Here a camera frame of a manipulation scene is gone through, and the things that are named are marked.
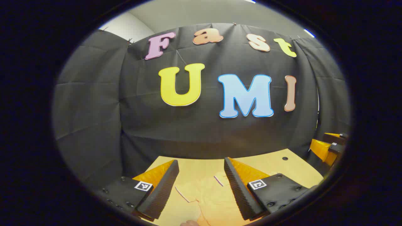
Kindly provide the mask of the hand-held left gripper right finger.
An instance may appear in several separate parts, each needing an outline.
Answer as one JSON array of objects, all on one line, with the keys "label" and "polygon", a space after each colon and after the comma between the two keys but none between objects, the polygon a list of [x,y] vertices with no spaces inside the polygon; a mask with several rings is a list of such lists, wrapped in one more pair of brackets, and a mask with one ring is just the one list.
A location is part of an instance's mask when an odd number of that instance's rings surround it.
[{"label": "hand-held left gripper right finger", "polygon": [[244,220],[256,220],[293,204],[311,193],[282,173],[268,175],[233,158],[224,159],[224,171]]}]

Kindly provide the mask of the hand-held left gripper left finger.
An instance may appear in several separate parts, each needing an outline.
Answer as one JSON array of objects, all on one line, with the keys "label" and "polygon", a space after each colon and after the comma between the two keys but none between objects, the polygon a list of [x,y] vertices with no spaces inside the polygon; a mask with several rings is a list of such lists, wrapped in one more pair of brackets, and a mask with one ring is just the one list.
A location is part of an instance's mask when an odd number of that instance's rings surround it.
[{"label": "hand-held left gripper left finger", "polygon": [[159,219],[179,173],[177,160],[134,178],[122,176],[97,191],[101,200],[135,217]]}]

